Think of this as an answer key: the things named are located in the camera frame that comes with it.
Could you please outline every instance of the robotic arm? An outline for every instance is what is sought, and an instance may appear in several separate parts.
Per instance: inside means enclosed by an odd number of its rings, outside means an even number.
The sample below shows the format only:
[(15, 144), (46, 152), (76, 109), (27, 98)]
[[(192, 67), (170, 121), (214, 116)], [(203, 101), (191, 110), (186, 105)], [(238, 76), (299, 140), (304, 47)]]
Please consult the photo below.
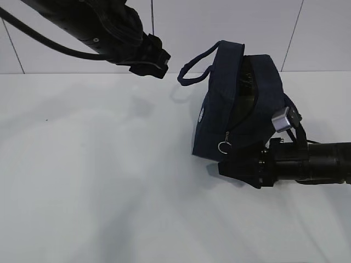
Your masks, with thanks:
[(130, 66), (139, 76), (163, 78), (170, 55), (161, 40), (143, 32), (138, 13), (126, 0), (21, 0), (100, 55), (63, 47), (0, 8), (0, 16), (35, 40), (66, 55)]

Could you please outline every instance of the bag strap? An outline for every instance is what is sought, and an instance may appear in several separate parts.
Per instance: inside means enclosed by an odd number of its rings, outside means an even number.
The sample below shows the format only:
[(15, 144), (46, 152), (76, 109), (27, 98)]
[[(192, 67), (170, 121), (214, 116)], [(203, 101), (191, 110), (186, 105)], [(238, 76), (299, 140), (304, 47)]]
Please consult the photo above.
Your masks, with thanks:
[(297, 107), (295, 106), (294, 102), (292, 102), (292, 100), (288, 97), (288, 95), (286, 95), (284, 93), (284, 102), (285, 102), (285, 106), (286, 107), (292, 107), (295, 109), (297, 115), (298, 115), (298, 118), (300, 121), (302, 121), (302, 116), (300, 115), (300, 113), (298, 112), (298, 109)]
[(189, 72), (189, 70), (194, 67), (201, 59), (209, 56), (211, 53), (213, 53), (219, 46), (219, 44), (221, 43), (221, 41), (218, 41), (212, 48), (210, 48), (208, 51), (198, 55), (197, 57), (195, 57), (194, 59), (192, 59), (189, 63), (185, 64), (184, 67), (180, 70), (179, 76), (177, 78), (178, 82), (180, 83), (180, 85), (182, 86), (189, 86), (189, 85), (193, 85), (195, 83), (198, 83), (200, 81), (203, 81), (208, 74), (210, 73), (211, 69), (212, 69), (212, 65), (209, 66), (205, 72), (197, 78), (184, 78), (184, 76)]

